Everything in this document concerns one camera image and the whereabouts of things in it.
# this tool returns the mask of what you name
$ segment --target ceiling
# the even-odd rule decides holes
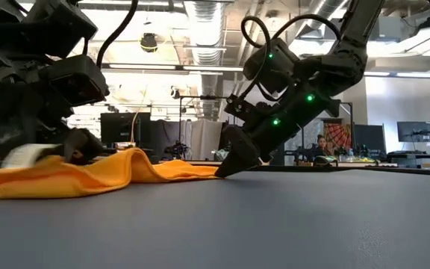
[[[30,8],[34,0],[18,0],[26,8]],[[193,44],[194,34],[213,34],[212,31],[198,29],[194,32],[193,20],[184,12],[184,3],[172,1],[175,9],[168,9],[168,2],[160,1],[140,1],[138,11],[134,19],[112,43],[105,53],[104,62],[112,64],[196,64],[194,55],[198,55],[199,49]],[[81,8],[85,14],[97,25],[98,33],[90,41],[89,55],[94,59],[104,40],[116,29],[127,13],[129,0],[84,0]],[[246,15],[253,15],[262,18],[267,25],[271,35],[274,34],[289,18],[308,11],[312,1],[310,0],[236,0],[224,5],[223,26],[221,29],[222,39],[217,46],[212,49],[221,51],[220,65],[223,66],[242,66],[247,57],[253,53],[253,47],[244,39],[240,31],[240,23]],[[340,18],[345,9],[339,9],[334,18]],[[387,0],[383,8],[383,15],[393,18],[404,18],[403,23],[410,24],[410,18],[420,16],[419,14],[429,13],[430,7],[427,1],[423,0]],[[326,53],[330,45],[330,40],[294,40],[294,34],[301,25],[295,25],[282,36],[291,44],[291,48],[297,54],[303,53]],[[248,32],[258,40],[263,42],[259,28],[252,25]],[[140,47],[140,40],[144,33],[155,33],[158,41],[158,50],[154,53],[144,52]],[[430,33],[421,31],[421,40],[407,38],[401,42],[375,43],[370,47],[376,51],[388,51],[384,46],[389,47],[389,52],[393,55],[402,52],[406,46],[412,46],[415,42],[422,42],[429,39]],[[419,52],[411,52],[403,56],[419,56],[430,52],[430,48],[424,48]],[[82,52],[83,43],[78,44],[73,54]],[[385,58],[389,55],[376,55],[373,52],[372,61],[377,58]],[[386,61],[370,66],[375,69],[389,66]],[[154,74],[154,72],[141,72],[130,70],[108,70],[105,75],[107,84],[110,86],[111,94],[106,102],[75,109],[76,115],[69,119],[69,123],[74,126],[89,127],[96,134],[99,133],[98,118],[99,114],[108,111],[107,105],[117,105],[120,111],[139,111],[141,106],[152,104],[152,115],[155,118],[178,120],[178,100],[171,97],[173,89],[179,89],[182,95],[199,95],[206,93],[203,91],[203,76],[196,73],[183,74]],[[223,79],[233,80],[233,74],[218,75],[211,74],[214,81]],[[223,94],[224,90],[212,90],[212,94]],[[193,100],[185,118],[196,119],[204,116],[207,106],[214,110],[214,115],[218,114],[219,105],[215,102],[200,102]]]

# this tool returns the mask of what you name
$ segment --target ductwork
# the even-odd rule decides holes
[[[344,5],[348,0],[313,0],[308,9],[307,14],[316,14],[325,19],[331,19],[333,14]],[[315,20],[308,20],[303,23],[303,26],[299,29],[297,37],[318,30],[322,23]]]
[[[195,46],[221,46],[223,14],[225,4],[214,1],[185,1],[185,10],[190,20],[190,42]],[[194,49],[192,51],[195,64],[220,65],[222,52],[219,49]],[[202,75],[202,94],[215,95],[218,76]],[[205,117],[217,115],[212,104],[203,105]]]

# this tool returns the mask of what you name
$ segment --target person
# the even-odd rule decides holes
[[[326,138],[322,136],[321,134],[318,135],[318,147],[317,147],[317,156],[332,156],[333,154],[328,149],[328,143],[326,142]]]

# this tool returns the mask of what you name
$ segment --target yellow cloth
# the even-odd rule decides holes
[[[101,194],[132,183],[215,179],[216,167],[184,161],[151,165],[141,149],[128,149],[80,167],[48,157],[31,168],[0,169],[0,199],[68,198]]]

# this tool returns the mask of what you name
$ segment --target white cloth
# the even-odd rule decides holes
[[[222,123],[210,120],[197,120],[192,123],[192,160],[214,159],[212,151],[217,151],[222,133]]]

